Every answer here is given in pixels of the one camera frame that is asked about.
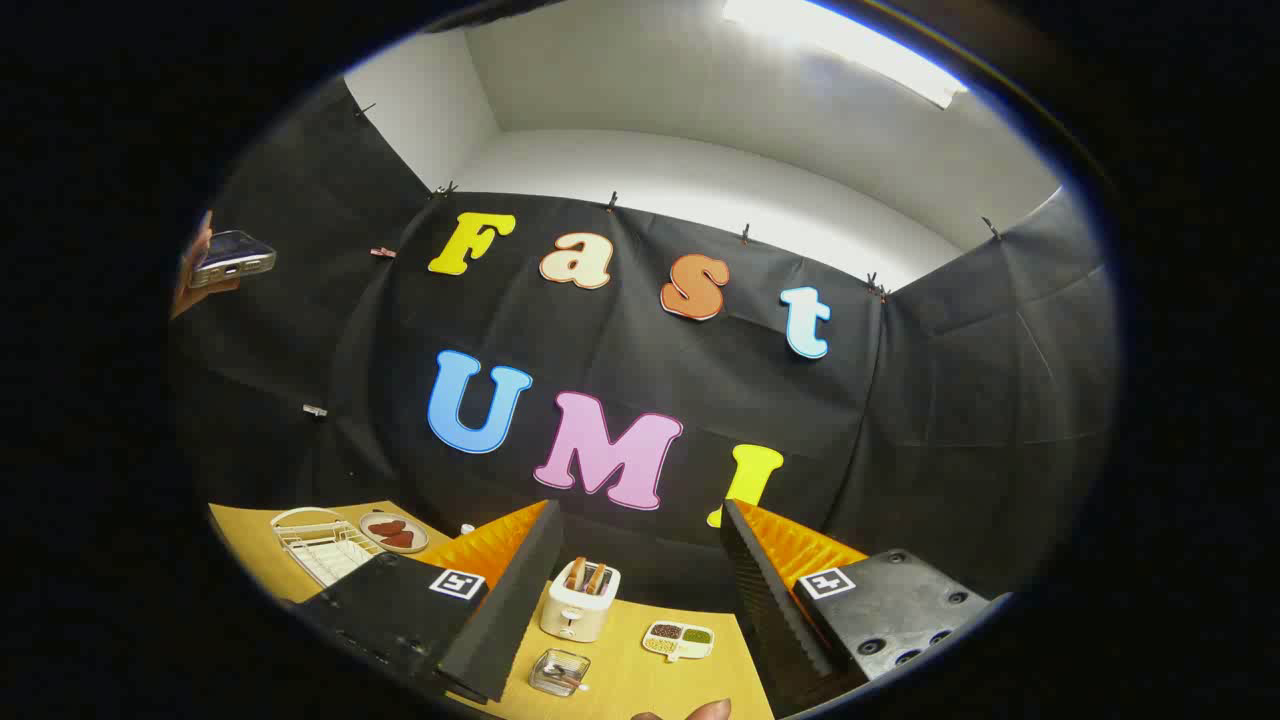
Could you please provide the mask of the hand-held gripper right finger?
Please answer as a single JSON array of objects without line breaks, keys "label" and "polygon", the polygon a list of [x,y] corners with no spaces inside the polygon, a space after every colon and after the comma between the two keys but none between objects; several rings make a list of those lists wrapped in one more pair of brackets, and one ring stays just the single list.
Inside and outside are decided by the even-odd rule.
[{"label": "hand-held gripper right finger", "polygon": [[1009,602],[987,598],[908,550],[865,555],[739,498],[721,543],[774,714],[813,717],[897,680]]}]

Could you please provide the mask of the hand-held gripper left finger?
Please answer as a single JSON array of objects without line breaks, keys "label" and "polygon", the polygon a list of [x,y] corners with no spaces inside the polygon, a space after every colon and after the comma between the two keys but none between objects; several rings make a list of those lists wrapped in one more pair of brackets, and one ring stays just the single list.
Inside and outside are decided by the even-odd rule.
[{"label": "hand-held gripper left finger", "polygon": [[379,553],[294,606],[337,648],[422,697],[504,694],[564,519],[543,500],[415,560]]}]

